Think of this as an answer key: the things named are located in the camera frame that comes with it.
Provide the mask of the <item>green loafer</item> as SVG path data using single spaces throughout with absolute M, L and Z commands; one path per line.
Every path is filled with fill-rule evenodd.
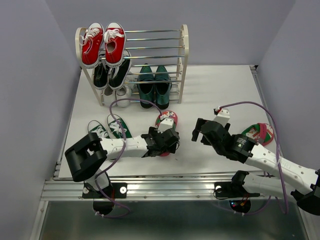
M 170 104 L 172 83 L 171 77 L 164 65 L 157 67 L 154 80 L 157 82 L 155 84 L 155 103 L 161 110 L 167 109 Z
M 152 69 L 150 66 L 146 65 L 143 66 L 140 70 L 140 75 L 137 77 L 138 82 L 153 82 L 154 75 L 152 74 Z M 137 85 L 139 98 L 142 100 L 140 101 L 140 105 L 145 108 L 151 108 L 154 102 L 154 84 L 153 83 L 141 83 Z

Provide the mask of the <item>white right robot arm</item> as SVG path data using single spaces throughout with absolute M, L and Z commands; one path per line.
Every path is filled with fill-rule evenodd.
M 279 197 L 283 187 L 289 184 L 294 188 L 290 194 L 302 210 L 318 216 L 320 214 L 320 172 L 293 163 L 285 158 L 276 159 L 276 155 L 253 139 L 242 135 L 230 135 L 228 129 L 220 123 L 198 118 L 192 132 L 192 141 L 203 137 L 201 142 L 212 146 L 215 152 L 231 161 L 238 161 L 248 166 L 261 169 L 274 178 L 259 178 L 251 173 L 230 182 L 231 192 L 242 195 L 253 190 L 255 193 L 265 191 L 268 195 Z

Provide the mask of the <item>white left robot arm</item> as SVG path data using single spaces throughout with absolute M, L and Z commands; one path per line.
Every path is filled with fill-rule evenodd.
M 101 138 L 88 133 L 64 152 L 74 182 L 83 182 L 84 199 L 102 199 L 106 196 L 116 199 L 127 197 L 128 185 L 125 182 L 111 183 L 102 165 L 106 160 L 117 157 L 146 158 L 163 153 L 174 154 L 180 137 L 173 128 L 160 132 L 150 127 L 147 134 L 127 138 Z

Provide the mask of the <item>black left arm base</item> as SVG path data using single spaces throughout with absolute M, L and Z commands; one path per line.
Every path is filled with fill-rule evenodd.
M 108 174 L 101 177 L 94 176 L 84 181 L 82 198 L 91 199 L 92 209 L 96 216 L 106 219 L 118 219 L 127 216 L 131 210 L 116 199 L 127 197 L 128 184 L 126 182 L 112 183 Z

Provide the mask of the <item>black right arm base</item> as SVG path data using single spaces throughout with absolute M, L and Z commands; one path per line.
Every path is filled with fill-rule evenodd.
M 257 198 L 261 194 L 245 190 L 245 178 L 249 176 L 248 171 L 239 170 L 231 178 L 231 181 L 220 181 L 214 184 L 213 196 L 217 200 L 229 200 L 231 210 L 236 214 L 251 215 L 250 198 Z

